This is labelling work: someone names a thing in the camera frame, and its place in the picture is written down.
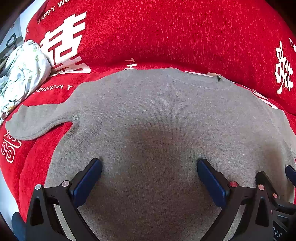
gray sweater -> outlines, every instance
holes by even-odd
[[[6,129],[30,140],[67,121],[45,186],[101,158],[101,179],[79,208],[101,241],[199,240],[220,212],[197,176],[200,157],[242,186],[265,171],[281,198],[294,197],[284,169],[295,166],[296,138],[285,114],[225,78],[125,70],[80,84],[64,103],[22,105]]]

